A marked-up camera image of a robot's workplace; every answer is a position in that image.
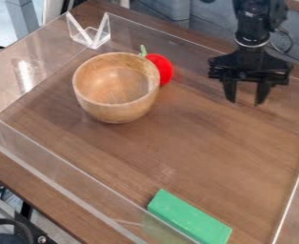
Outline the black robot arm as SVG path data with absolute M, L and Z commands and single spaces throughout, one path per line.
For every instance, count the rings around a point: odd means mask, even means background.
M 291 65 L 265 50 L 270 33 L 286 20 L 285 0 L 231 0 L 237 19 L 237 50 L 207 59 L 207 77 L 217 79 L 226 99 L 235 102 L 238 82 L 257 84 L 254 104 L 259 105 L 277 85 L 289 82 Z

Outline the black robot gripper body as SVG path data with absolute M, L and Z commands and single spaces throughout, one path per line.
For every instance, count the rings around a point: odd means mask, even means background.
M 239 48 L 229 54 L 207 59 L 210 78 L 259 83 L 270 81 L 275 85 L 286 85 L 291 65 L 271 56 L 265 49 Z

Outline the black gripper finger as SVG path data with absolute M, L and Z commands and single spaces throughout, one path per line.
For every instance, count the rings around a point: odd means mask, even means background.
M 223 86 L 223 93 L 226 99 L 234 103 L 235 102 L 235 87 L 237 87 L 237 81 L 223 78 L 222 79 L 222 86 Z
M 262 81 L 257 84 L 257 94 L 255 94 L 255 102 L 254 102 L 255 106 L 263 102 L 270 92 L 270 89 L 271 89 L 271 84 L 267 81 Z

